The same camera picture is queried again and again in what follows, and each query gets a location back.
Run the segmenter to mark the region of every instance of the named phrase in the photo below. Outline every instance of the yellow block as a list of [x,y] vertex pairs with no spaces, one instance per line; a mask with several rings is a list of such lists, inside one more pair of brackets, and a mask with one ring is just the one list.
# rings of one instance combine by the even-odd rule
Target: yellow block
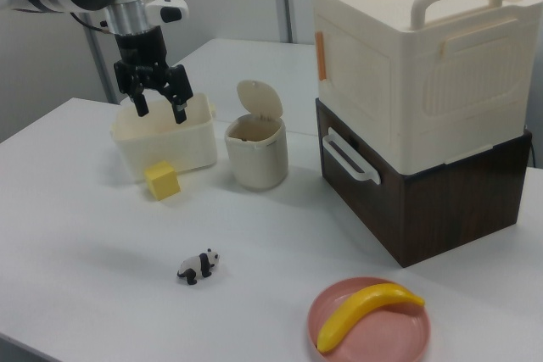
[[177,173],[166,161],[161,161],[145,169],[145,180],[149,190],[159,201],[181,191]]

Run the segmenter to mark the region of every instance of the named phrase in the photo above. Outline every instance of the pink plate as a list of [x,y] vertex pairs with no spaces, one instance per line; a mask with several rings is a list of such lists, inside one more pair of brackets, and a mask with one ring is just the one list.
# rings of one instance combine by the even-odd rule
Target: pink plate
[[326,362],[418,362],[430,338],[430,321],[424,307],[395,304],[374,310],[349,331],[327,354],[316,350],[316,338],[328,317],[351,294],[378,283],[377,277],[340,281],[315,299],[307,317],[307,331],[317,358]]

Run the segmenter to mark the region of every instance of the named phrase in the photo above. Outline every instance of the toy banana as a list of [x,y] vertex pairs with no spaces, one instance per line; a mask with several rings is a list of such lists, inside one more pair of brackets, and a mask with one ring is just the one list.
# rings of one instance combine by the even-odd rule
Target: toy banana
[[380,283],[361,289],[347,298],[319,331],[316,348],[321,354],[333,350],[350,329],[370,311],[389,304],[424,305],[424,299],[394,283]]

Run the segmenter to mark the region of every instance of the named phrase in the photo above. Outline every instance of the flip lid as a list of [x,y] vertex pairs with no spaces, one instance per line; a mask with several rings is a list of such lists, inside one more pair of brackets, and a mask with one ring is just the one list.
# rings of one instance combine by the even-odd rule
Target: flip lid
[[252,80],[239,82],[238,96],[242,105],[251,114],[267,119],[279,119],[283,115],[283,106],[277,92],[264,82]]

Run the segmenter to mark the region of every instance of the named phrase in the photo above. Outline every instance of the panda figurine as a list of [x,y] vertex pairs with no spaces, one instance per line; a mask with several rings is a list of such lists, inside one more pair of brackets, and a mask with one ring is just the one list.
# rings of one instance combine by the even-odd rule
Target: panda figurine
[[179,267],[177,277],[187,279],[189,285],[196,284],[196,278],[211,276],[211,268],[219,263],[217,252],[207,249],[207,253],[201,253],[199,256],[188,258]]

